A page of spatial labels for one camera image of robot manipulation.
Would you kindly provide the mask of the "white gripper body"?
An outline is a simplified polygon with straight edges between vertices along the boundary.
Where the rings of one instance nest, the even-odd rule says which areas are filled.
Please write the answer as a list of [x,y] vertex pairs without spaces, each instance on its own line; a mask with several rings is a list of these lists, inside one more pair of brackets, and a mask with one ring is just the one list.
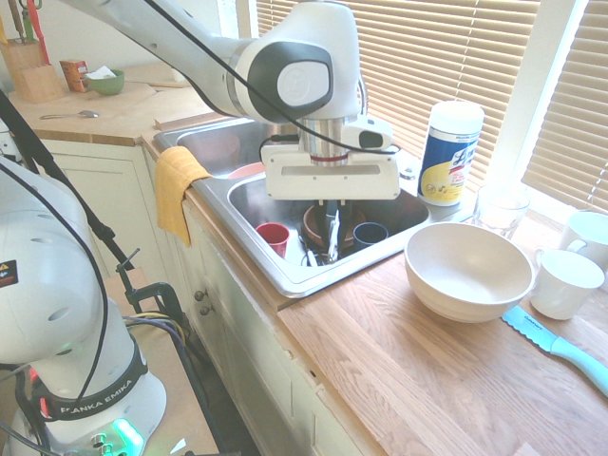
[[320,166],[296,144],[264,146],[266,192],[275,200],[393,200],[399,170],[392,154],[351,152],[338,165]]

